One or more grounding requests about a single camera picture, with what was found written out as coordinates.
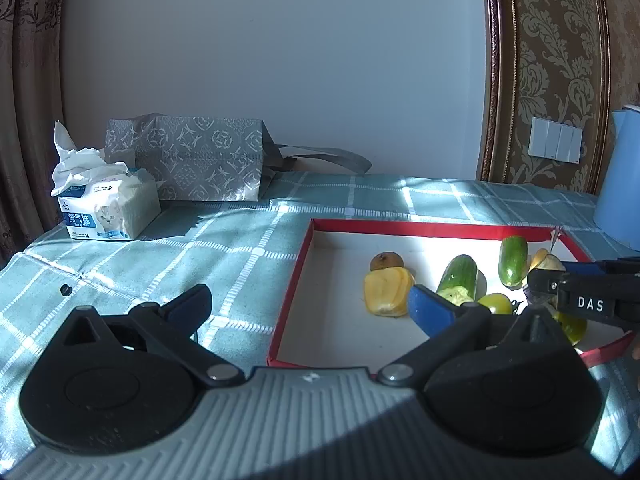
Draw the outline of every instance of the green tomato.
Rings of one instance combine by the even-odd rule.
[[[587,320],[558,311],[556,311],[553,316],[554,319],[560,323],[562,331],[571,344],[576,346],[584,337],[585,332],[587,332]]]
[[[513,314],[511,300],[500,292],[487,294],[480,298],[478,303],[487,307],[492,314]]]

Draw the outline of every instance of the cardboard box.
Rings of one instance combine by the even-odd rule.
[[[524,236],[531,257],[539,248],[549,247],[552,229],[313,219],[290,279],[267,363],[280,367],[366,366],[376,372],[427,336],[408,316],[379,317],[366,310],[363,280],[373,256],[395,251],[416,283],[435,290],[450,260],[469,254],[486,277],[486,293],[501,292],[521,301],[525,300],[523,291],[507,289],[498,278],[500,242],[510,235]],[[589,261],[565,233],[553,254],[564,261]],[[590,321],[576,350],[587,366],[593,366],[622,354],[632,339],[633,333]]]

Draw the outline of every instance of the brown curtain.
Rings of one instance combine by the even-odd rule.
[[[59,221],[50,196],[62,120],[62,0],[0,0],[0,268]]]

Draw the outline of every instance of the wall switch panel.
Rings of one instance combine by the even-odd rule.
[[[581,128],[539,117],[532,119],[529,155],[577,164],[581,148]]]

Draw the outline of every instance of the hand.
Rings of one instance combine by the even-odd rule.
[[[631,351],[631,357],[635,360],[640,360],[640,341],[636,343],[636,346]],[[638,391],[640,392],[640,377],[638,377]],[[640,428],[640,418],[638,418],[638,428]]]

